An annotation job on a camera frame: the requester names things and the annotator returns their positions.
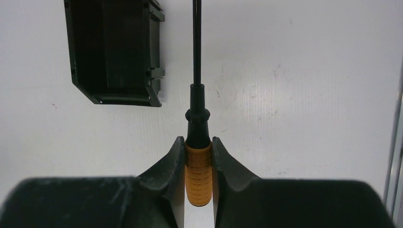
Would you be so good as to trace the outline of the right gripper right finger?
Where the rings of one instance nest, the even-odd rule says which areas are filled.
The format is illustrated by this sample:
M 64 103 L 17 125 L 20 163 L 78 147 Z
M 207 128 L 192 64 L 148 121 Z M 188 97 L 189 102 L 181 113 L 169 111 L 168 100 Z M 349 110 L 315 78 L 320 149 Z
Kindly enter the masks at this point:
M 393 228 L 378 194 L 356 180 L 263 179 L 212 140 L 217 228 Z

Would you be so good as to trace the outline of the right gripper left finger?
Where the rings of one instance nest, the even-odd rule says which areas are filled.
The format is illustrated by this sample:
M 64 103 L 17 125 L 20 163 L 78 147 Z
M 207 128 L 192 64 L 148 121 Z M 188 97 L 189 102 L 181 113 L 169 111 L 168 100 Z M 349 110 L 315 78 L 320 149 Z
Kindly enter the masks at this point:
M 3 228 L 182 228 L 184 138 L 139 176 L 29 178 L 0 209 Z

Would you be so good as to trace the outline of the orange black screwdriver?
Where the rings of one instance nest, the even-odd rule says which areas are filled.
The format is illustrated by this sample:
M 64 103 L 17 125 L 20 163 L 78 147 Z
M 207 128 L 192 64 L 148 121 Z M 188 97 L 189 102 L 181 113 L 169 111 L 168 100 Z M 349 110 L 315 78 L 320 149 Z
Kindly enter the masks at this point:
M 202 2 L 192 2 L 193 22 L 193 83 L 190 85 L 190 108 L 185 141 L 185 187 L 189 202 L 197 207 L 207 205 L 212 196 L 211 139 L 205 107 L 205 86 L 201 74 Z

